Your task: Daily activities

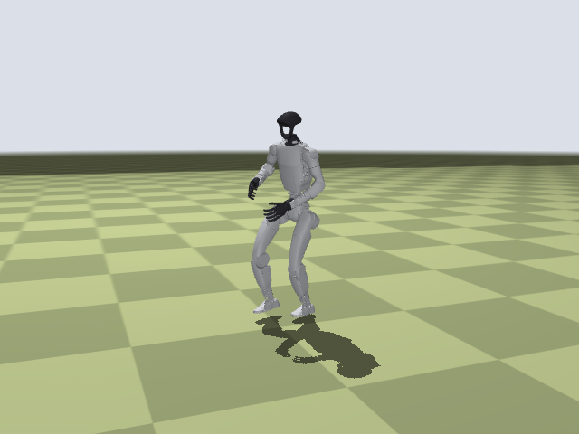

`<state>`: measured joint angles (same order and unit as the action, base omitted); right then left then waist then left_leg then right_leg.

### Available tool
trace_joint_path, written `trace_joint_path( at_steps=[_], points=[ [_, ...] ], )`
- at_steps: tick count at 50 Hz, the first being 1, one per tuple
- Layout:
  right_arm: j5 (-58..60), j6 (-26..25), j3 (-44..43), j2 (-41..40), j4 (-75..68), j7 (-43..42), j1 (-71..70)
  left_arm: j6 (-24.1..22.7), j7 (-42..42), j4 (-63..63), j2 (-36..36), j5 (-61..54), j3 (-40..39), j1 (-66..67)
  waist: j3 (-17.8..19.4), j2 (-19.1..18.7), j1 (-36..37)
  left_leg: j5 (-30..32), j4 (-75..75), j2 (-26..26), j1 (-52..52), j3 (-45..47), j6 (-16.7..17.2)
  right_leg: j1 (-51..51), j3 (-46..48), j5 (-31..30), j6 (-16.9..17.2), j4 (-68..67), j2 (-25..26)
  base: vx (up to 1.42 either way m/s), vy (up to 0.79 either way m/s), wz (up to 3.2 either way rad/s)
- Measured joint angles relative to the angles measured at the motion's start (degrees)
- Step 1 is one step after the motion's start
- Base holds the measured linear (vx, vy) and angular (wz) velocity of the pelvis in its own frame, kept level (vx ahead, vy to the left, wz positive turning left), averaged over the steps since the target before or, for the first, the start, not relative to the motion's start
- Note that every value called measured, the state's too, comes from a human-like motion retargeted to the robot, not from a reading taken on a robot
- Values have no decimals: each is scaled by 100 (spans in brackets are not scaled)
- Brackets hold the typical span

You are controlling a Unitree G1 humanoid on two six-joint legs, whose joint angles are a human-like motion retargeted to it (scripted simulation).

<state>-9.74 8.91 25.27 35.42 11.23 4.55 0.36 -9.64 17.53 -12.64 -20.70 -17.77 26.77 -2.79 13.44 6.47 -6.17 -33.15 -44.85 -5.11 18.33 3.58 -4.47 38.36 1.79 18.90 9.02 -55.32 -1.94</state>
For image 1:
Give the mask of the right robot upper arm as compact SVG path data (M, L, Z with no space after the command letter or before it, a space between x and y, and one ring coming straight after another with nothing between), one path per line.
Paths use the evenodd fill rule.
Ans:
M263 167L263 169L268 171L269 176L271 176L271 174L273 174L273 172L275 170L274 165L277 162L276 147L277 147L278 143L279 142L270 145L270 147L269 147L270 151L269 151L268 156L267 156L267 163Z

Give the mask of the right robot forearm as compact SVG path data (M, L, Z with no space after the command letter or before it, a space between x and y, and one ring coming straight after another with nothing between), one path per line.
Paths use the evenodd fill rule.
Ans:
M264 164L263 167L264 167L265 165L266 165L266 164ZM256 176L255 176L255 177L260 178L259 186L258 186L258 187L260 187L260 185L264 182L264 180L267 179L267 177L269 176L268 171L265 170L265 169L263 169L263 167L262 167L261 170L258 172L258 174L256 174ZM254 178L254 177L253 177L253 178ZM252 179L253 179L253 178L252 178Z

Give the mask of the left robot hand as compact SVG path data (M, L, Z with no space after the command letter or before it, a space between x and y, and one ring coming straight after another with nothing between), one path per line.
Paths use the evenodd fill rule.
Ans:
M292 210L291 206L290 206L290 202L293 200L294 200L293 198L289 198L284 203L269 203L269 205L277 205L277 206L275 206L274 208L268 209L268 210L264 210L265 212L269 212L269 213L264 213L264 215L266 215L266 216L272 215L272 216L266 217L266 219L271 219L271 220L268 220L269 222L274 222L274 221L278 220L279 217L282 217L286 213L286 211ZM273 212L270 212L270 211L273 211ZM272 218L274 218L274 219L272 219Z

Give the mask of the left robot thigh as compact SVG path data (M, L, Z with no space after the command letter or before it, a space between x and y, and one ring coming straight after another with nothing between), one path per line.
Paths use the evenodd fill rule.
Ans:
M290 244L288 272L296 278L301 261L311 239L311 229L316 229L319 225L319 217L311 210L304 209L300 215Z

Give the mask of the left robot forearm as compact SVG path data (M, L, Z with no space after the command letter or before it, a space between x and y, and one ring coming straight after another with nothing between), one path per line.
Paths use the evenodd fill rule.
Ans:
M306 191L297 194L293 197L293 201L289 202L291 209L301 206L303 203L310 199L314 199L317 195L321 193L324 189L324 185L321 182L315 182L312 187L308 187Z

